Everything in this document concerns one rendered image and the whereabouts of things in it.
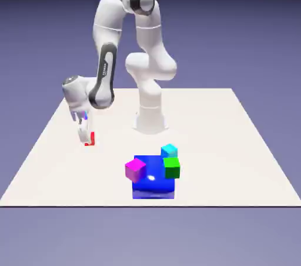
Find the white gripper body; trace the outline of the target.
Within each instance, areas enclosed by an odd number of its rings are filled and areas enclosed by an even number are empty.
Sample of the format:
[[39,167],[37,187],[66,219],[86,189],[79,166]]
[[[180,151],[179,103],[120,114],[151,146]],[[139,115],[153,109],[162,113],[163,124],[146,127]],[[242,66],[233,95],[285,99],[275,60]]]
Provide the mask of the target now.
[[78,123],[78,135],[79,139],[83,143],[91,142],[91,131],[89,128],[89,121],[85,118],[81,118]]

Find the small magenta cube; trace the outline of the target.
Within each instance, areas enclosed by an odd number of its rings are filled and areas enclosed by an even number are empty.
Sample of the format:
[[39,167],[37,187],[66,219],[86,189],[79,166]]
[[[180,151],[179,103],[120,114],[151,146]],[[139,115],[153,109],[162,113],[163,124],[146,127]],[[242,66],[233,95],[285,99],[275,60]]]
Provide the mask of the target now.
[[138,158],[134,158],[125,164],[125,176],[133,183],[137,183],[146,176],[146,164]]

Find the small cyan cube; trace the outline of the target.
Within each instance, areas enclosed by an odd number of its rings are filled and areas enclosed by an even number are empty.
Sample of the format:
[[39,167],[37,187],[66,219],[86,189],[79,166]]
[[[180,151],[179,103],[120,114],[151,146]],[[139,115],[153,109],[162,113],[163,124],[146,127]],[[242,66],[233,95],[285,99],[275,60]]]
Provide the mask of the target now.
[[178,149],[173,144],[166,144],[161,147],[160,155],[162,158],[173,158],[178,156]]

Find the small green cube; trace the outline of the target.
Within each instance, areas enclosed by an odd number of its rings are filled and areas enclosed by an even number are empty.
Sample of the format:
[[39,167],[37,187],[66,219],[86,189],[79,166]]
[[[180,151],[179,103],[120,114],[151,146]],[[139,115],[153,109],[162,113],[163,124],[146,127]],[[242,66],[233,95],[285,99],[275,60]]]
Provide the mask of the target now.
[[163,164],[166,179],[178,179],[180,177],[180,162],[178,157],[164,158]]

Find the large blue box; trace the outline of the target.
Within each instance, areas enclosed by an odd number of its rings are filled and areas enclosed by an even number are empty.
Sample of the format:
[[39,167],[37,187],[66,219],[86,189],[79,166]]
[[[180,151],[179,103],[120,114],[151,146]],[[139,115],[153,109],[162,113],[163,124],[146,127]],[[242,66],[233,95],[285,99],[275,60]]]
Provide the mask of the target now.
[[174,199],[175,180],[165,178],[165,167],[160,155],[135,155],[146,164],[146,176],[132,183],[133,199]]

